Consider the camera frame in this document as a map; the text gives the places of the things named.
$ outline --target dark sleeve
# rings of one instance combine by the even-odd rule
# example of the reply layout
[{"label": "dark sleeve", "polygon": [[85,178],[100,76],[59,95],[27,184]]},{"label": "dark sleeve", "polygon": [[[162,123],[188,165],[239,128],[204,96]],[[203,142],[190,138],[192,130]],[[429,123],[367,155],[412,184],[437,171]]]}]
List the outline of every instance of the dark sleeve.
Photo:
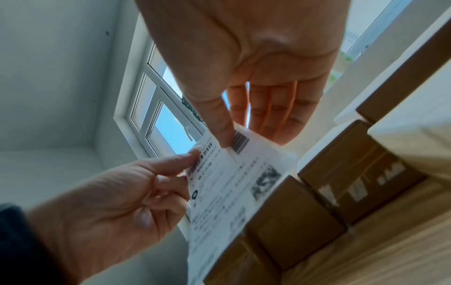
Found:
[{"label": "dark sleeve", "polygon": [[0,205],[0,278],[2,284],[64,284],[56,262],[17,206]]}]

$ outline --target ceiling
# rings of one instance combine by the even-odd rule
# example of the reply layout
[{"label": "ceiling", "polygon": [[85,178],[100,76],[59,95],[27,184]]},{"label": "ceiling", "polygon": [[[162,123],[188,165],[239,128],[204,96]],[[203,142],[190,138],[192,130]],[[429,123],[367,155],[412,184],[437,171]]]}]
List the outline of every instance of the ceiling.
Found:
[{"label": "ceiling", "polygon": [[0,1],[0,151],[93,144],[119,2]]}]

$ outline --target wooden table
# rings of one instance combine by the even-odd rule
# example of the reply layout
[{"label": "wooden table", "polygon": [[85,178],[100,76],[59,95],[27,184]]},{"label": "wooden table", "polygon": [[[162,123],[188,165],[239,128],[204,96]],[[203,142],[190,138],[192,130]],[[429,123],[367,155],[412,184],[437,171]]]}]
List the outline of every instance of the wooden table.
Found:
[{"label": "wooden table", "polygon": [[451,187],[428,179],[282,276],[282,285],[451,284]]}]

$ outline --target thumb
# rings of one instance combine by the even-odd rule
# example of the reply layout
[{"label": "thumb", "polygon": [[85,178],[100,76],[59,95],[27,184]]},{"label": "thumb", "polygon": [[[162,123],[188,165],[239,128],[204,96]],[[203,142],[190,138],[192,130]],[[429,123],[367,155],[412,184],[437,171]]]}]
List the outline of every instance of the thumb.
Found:
[{"label": "thumb", "polygon": [[210,132],[219,141],[221,147],[229,147],[235,138],[232,117],[221,95],[218,97],[202,101],[193,96],[186,95],[191,105],[201,116]]},{"label": "thumb", "polygon": [[192,149],[187,154],[144,159],[139,161],[138,165],[157,175],[174,176],[190,168],[197,161],[200,153],[200,150]]}]

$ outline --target hand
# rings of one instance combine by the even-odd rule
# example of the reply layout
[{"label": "hand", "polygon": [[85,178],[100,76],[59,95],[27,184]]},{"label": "hand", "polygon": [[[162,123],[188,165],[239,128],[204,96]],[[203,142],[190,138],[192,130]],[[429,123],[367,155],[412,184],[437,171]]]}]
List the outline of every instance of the hand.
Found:
[{"label": "hand", "polygon": [[249,105],[251,130],[281,145],[300,133],[338,54],[350,0],[136,2],[184,96],[226,147],[232,119],[244,125]]},{"label": "hand", "polygon": [[[192,150],[104,172],[28,212],[30,227],[68,283],[79,284],[157,244],[177,226],[189,193],[186,179],[176,175],[198,156]],[[140,219],[144,209],[150,209],[148,221]]]}]

